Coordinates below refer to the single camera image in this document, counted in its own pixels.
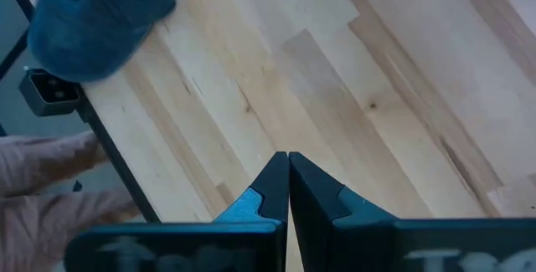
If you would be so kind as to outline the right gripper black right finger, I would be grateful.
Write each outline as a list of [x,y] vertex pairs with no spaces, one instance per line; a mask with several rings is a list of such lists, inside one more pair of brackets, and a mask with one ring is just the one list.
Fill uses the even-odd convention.
[[306,271],[533,271],[532,218],[402,219],[293,152],[290,201]]

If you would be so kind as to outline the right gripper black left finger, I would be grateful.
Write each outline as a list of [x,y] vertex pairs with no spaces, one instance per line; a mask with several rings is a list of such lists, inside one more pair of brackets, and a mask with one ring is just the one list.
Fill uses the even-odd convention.
[[286,267],[290,161],[279,151],[210,223],[125,223],[76,236],[72,272],[282,271]]

